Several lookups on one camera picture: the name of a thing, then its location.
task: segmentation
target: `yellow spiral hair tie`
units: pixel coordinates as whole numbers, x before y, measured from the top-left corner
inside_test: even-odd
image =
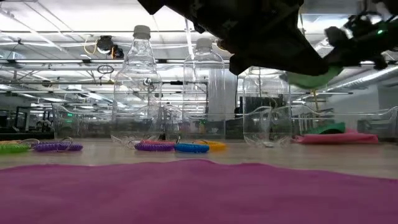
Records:
[[[207,140],[196,140],[193,143],[208,145],[211,152],[221,152],[221,151],[226,150],[226,144],[222,143],[222,142],[207,141]]]
[[[0,141],[0,145],[3,144],[19,144],[21,140],[12,140],[12,141]]]

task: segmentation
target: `green spiral hair tie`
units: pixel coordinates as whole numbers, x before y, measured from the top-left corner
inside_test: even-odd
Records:
[[[28,144],[4,144],[0,145],[0,154],[27,152],[29,149]]]

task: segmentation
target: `green cloth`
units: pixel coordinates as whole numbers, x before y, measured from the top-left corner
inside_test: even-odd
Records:
[[[332,66],[329,71],[323,75],[311,76],[298,74],[294,72],[287,72],[289,84],[295,85],[304,90],[316,90],[317,88],[326,85],[332,78],[335,78],[343,71],[343,67]]]
[[[310,129],[306,134],[330,134],[328,131],[333,131],[334,133],[345,133],[346,123],[340,122],[336,124],[328,124],[325,126],[320,126],[314,129]]]

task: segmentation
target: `purple spiral hair tie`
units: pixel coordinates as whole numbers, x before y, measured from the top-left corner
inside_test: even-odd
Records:
[[[37,152],[49,152],[49,151],[80,151],[83,149],[81,144],[72,144],[69,146],[69,143],[47,143],[47,144],[38,144],[34,147]]]
[[[159,152],[167,152],[172,151],[174,149],[173,144],[148,144],[140,142],[134,146],[137,150],[140,151],[159,151]]]
[[[69,143],[62,142],[66,139],[69,139]],[[65,152],[65,151],[80,151],[83,149],[81,144],[73,144],[73,139],[70,137],[62,139],[60,142],[40,142],[33,144],[32,147],[37,152],[49,152],[49,151],[57,151],[57,152]]]

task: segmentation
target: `pink towel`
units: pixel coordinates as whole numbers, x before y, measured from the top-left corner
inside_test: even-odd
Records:
[[[398,223],[398,181],[185,160],[0,170],[4,224]]]
[[[305,134],[296,136],[301,144],[377,144],[377,135],[348,132],[343,134]]]

